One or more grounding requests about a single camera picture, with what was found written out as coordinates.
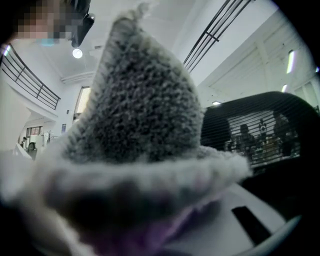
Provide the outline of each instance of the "window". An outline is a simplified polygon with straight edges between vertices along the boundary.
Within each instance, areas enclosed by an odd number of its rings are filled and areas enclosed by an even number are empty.
[[[31,135],[41,135],[42,129],[43,129],[42,126],[27,128],[25,137],[30,138]]]
[[[90,95],[91,88],[90,87],[82,87],[78,101],[75,106],[75,112],[73,115],[73,121],[78,120],[80,114],[85,111],[87,102],[89,100],[89,95]]]

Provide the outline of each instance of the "black railing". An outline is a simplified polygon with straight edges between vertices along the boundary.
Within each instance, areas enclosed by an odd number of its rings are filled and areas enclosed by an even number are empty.
[[[224,2],[183,62],[189,72],[192,72],[211,47],[219,42],[222,34],[251,1],[254,0],[226,0]]]
[[[61,99],[50,90],[23,62],[15,49],[10,45],[5,55],[2,56],[1,68],[17,85],[27,93],[38,99],[49,108],[56,110]]]

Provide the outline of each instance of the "black camera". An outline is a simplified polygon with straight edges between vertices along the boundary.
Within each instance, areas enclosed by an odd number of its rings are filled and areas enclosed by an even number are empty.
[[[79,47],[85,39],[87,33],[95,23],[95,16],[89,13],[91,0],[71,0],[70,5],[80,14],[83,19],[71,33],[71,45]]]

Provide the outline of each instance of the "purple fabric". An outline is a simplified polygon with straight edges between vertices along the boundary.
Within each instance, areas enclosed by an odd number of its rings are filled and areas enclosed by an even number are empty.
[[[204,201],[197,207],[186,208],[178,216],[153,222],[126,233],[80,234],[80,241],[91,245],[98,256],[152,256],[188,222],[192,222],[195,215],[204,212],[207,206],[216,200],[217,197]]]

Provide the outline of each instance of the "white ceiling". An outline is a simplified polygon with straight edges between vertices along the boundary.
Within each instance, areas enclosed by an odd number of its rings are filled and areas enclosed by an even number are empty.
[[[195,1],[159,0],[142,26],[162,45],[171,49]],[[73,48],[70,41],[62,40],[60,44],[51,47],[41,46],[44,55],[48,57],[60,77],[66,78],[94,71],[101,50],[97,52],[97,57],[92,56],[90,51],[94,46],[104,44],[114,17],[121,10],[130,9],[138,2],[138,0],[92,0],[89,12],[95,14],[95,23],[79,47],[83,52],[83,57],[80,59],[72,56]]]
[[[294,69],[287,74],[289,51],[295,51]],[[292,25],[276,12],[198,86],[202,105],[230,101],[266,91],[304,85],[315,75],[308,48]]]

